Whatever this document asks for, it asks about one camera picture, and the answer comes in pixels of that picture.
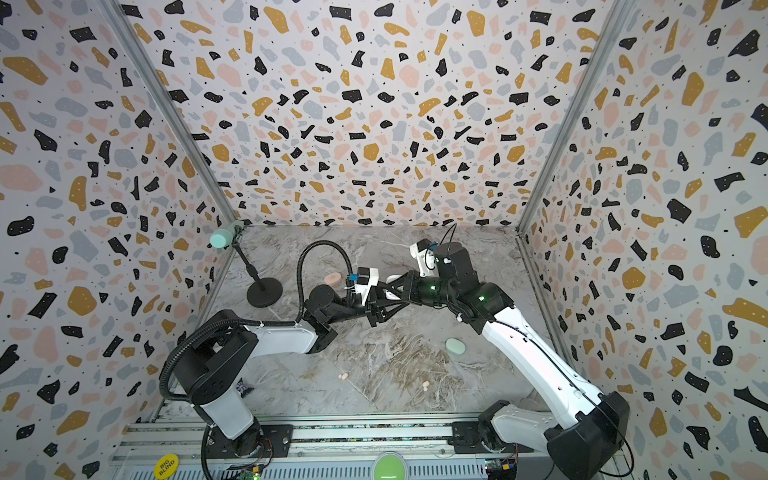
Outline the mint green charging case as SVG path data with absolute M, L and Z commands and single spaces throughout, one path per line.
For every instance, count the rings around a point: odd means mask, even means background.
M 448 338 L 445 341 L 446 350 L 456 356 L 464 355 L 466 352 L 466 344 L 457 338 Z

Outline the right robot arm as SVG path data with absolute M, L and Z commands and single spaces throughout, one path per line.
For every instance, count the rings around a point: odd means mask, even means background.
M 419 264 L 382 284 L 409 304 L 445 308 L 501 351 L 540 394 L 547 412 L 499 400 L 478 418 L 472 439 L 489 452 L 523 445 L 546 453 L 568 479 L 591 479 L 625 444 L 630 413 L 618 392 L 603 393 L 578 374 L 524 318 L 498 285 L 479 280 L 458 242 L 422 240 L 411 247 Z

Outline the pink charging case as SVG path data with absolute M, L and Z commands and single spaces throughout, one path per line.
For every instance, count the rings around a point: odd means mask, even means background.
M 328 274 L 324 278 L 324 283 L 329 286 L 337 286 L 342 282 L 342 275 L 339 272 Z

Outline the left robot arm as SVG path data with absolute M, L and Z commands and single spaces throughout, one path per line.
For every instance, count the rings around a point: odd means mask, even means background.
M 208 426 L 229 441 L 256 438 L 258 421 L 236 388 L 250 359 L 318 353 L 336 338 L 333 324 L 365 318 L 376 326 L 408 305 L 385 285 L 349 298 L 320 285 L 304 301 L 297 323 L 247 320 L 230 309 L 221 310 L 169 354 L 160 374 L 161 394 L 166 400 L 192 405 Z

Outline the white charging case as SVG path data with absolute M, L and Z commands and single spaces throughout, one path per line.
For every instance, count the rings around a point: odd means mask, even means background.
M 384 288 L 384 294 L 388 300 L 401 300 L 403 298 L 402 290 L 394 287 Z

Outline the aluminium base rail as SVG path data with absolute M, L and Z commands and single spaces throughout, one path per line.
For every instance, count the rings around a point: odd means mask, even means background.
M 201 421 L 135 424 L 110 458 L 108 479 L 154 479 L 157 461 L 176 454 L 170 479 L 371 479 L 379 455 L 396 452 L 408 479 L 562 479 L 549 456 L 523 445 L 489 452 L 473 442 L 474 414 L 263 417 L 254 452 L 237 457 Z

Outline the microphone on black stand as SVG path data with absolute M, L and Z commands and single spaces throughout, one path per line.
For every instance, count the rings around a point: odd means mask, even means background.
M 262 278 L 256 267 L 248 259 L 241 248 L 240 237 L 245 231 L 246 225 L 243 220 L 235 220 L 228 226 L 215 230 L 209 242 L 212 247 L 223 249 L 232 247 L 245 265 L 246 272 L 253 280 L 247 290 L 246 299 L 248 303 L 255 308 L 266 308 L 274 305 L 282 296 L 282 283 L 272 277 Z

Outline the green push button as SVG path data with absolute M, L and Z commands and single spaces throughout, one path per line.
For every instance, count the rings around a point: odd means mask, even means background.
M 406 460 L 396 452 L 382 453 L 371 467 L 372 480 L 407 480 L 408 478 Z

